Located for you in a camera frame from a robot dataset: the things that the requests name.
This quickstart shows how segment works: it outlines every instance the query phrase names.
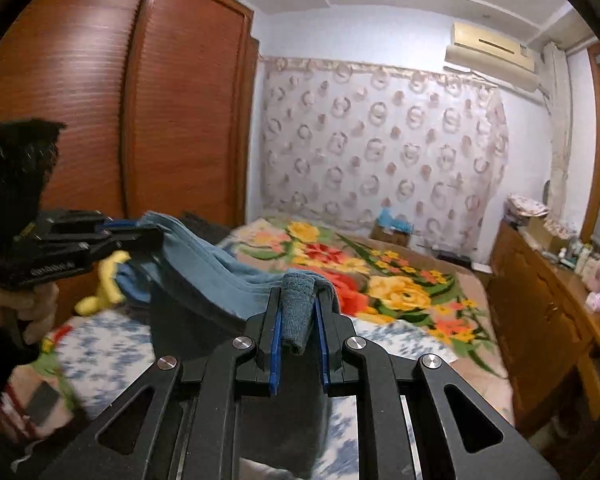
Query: bottle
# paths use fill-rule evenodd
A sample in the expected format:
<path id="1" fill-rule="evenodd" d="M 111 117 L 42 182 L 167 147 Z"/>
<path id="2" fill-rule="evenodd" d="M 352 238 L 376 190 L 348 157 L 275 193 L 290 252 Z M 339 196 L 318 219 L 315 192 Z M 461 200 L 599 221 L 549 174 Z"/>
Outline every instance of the bottle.
<path id="1" fill-rule="evenodd" d="M 574 271 L 578 276 L 582 275 L 582 270 L 584 269 L 584 265 L 587 263 L 587 260 L 589 259 L 589 256 L 591 254 L 591 249 L 592 249 L 591 245 L 586 244 L 580 251 L 580 256 L 578 256 L 578 263 L 576 264 L 576 268 Z"/>

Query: air conditioner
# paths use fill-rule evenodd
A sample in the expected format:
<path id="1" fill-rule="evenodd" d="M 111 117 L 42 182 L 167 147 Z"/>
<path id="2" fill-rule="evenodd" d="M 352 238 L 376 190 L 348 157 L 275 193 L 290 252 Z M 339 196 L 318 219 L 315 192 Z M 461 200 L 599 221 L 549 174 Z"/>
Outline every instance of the air conditioner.
<path id="1" fill-rule="evenodd" d="M 527 47 L 483 28 L 455 22 L 446 62 L 511 83 L 527 92 L 535 92 L 539 77 L 536 63 Z"/>

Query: floral blanket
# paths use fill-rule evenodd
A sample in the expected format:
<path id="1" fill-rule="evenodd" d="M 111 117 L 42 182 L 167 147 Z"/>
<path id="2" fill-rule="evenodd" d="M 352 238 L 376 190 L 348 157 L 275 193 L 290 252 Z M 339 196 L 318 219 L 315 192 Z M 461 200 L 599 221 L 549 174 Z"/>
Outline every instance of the floral blanket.
<path id="1" fill-rule="evenodd" d="M 319 272 L 333 282 L 343 314 L 376 324 L 404 320 L 429 333 L 459 357 L 453 368 L 512 422 L 510 384 L 486 296 L 470 271 L 290 218 L 256 220 L 221 245 L 269 272 Z"/>

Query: white sheet with blue pattern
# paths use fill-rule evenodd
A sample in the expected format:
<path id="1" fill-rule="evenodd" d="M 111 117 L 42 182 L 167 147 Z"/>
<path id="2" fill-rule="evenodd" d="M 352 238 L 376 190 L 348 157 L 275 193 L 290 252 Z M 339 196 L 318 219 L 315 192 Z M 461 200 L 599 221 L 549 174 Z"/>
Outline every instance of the white sheet with blue pattern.
<path id="1" fill-rule="evenodd" d="M 95 418 L 153 362 L 154 350 L 146 317 L 121 307 L 85 320 L 58 344 L 65 376 L 87 414 Z M 404 322 L 389 325 L 353 319 L 358 335 L 383 346 L 391 354 L 418 358 L 434 353 L 447 363 L 455 354 L 422 330 Z M 261 478 L 289 478 L 270 471 Z M 326 448 L 317 461 L 312 480 L 357 480 L 358 427 L 356 399 L 334 399 Z"/>

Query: metal pivot bolt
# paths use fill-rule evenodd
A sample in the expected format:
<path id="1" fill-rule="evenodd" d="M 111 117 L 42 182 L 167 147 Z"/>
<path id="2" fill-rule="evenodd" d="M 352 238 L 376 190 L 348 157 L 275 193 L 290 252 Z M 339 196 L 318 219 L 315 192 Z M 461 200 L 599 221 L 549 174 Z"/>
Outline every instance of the metal pivot bolt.
<path id="1" fill-rule="evenodd" d="M 253 341 L 251 340 L 250 337 L 241 335 L 241 336 L 238 336 L 237 338 L 235 338 L 232 341 L 232 344 L 234 345 L 234 348 L 237 348 L 238 350 L 246 350 L 253 344 Z"/>
<path id="2" fill-rule="evenodd" d="M 347 339 L 347 346 L 354 350 L 360 350 L 366 346 L 366 339 L 360 336 L 353 336 Z"/>
<path id="3" fill-rule="evenodd" d="M 424 364 L 427 368 L 435 370 L 436 368 L 440 368 L 442 366 L 442 359 L 435 354 L 425 354 L 422 356 L 422 364 Z"/>
<path id="4" fill-rule="evenodd" d="M 178 360 L 172 355 L 165 355 L 158 359 L 158 368 L 160 370 L 171 370 L 175 368 L 176 364 L 178 364 Z"/>

